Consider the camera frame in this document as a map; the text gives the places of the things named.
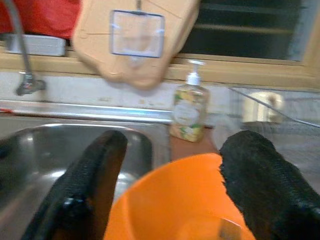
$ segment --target white mug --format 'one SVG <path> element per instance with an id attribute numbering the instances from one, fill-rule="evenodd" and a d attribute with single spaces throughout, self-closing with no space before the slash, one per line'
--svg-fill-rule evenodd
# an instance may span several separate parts
<path id="1" fill-rule="evenodd" d="M 249 96 L 258 99 L 261 102 L 266 103 L 279 111 L 281 111 L 284 107 L 284 98 L 280 94 L 276 94 L 274 92 L 259 91 L 252 93 Z M 282 116 L 277 112 L 248 97 L 246 97 L 243 102 L 242 110 L 242 121 L 244 123 L 281 123 L 282 121 Z"/>

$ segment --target dish rack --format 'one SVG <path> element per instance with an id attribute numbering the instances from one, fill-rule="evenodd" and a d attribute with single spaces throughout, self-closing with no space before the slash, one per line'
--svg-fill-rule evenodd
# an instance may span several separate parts
<path id="1" fill-rule="evenodd" d="M 252 89 L 230 87 L 231 117 L 229 132 L 251 130 L 269 139 L 276 150 L 296 165 L 307 178 L 320 176 L 320 93 L 271 91 L 280 94 L 284 100 L 281 110 L 251 97 Z M 246 98 L 255 104 L 265 106 L 281 116 L 280 123 L 242 121 L 243 104 Z"/>

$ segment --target liquid soap bottle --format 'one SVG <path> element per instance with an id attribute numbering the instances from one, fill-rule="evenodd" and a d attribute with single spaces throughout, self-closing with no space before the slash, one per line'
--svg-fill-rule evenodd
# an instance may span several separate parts
<path id="1" fill-rule="evenodd" d="M 189 60 L 193 72 L 186 78 L 186 84 L 179 86 L 174 95 L 170 134 L 190 142 L 201 140 L 207 115 L 209 91 L 200 86 L 198 66 L 204 62 Z"/>

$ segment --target wire dish rack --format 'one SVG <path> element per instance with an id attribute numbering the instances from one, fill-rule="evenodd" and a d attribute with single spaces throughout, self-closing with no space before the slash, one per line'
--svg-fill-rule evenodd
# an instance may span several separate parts
<path id="1" fill-rule="evenodd" d="M 229 89 L 231 117 L 224 116 L 217 122 L 216 128 L 219 133 L 216 133 L 215 137 L 222 133 L 226 140 L 226 135 L 230 136 L 241 130 L 250 130 L 263 135 L 272 141 L 277 151 L 288 162 L 300 169 L 304 177 L 320 193 L 320 94 L 306 92 L 301 94 L 301 97 L 292 97 L 286 91 L 271 91 L 283 97 L 284 105 L 280 110 L 252 97 L 252 94 L 245 92 L 244 89 L 233 87 Z M 244 103 L 248 99 L 254 102 L 253 109 L 257 110 L 259 106 L 263 106 L 267 118 L 268 114 L 272 113 L 278 120 L 244 122 Z"/>

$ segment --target red cloth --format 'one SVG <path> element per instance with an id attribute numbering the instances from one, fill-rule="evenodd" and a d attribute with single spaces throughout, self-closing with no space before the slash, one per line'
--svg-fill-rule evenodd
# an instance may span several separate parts
<path id="1" fill-rule="evenodd" d="M 70 39 L 81 0 L 14 0 L 25 32 Z M 0 33 L 12 32 L 7 10 L 0 1 Z"/>

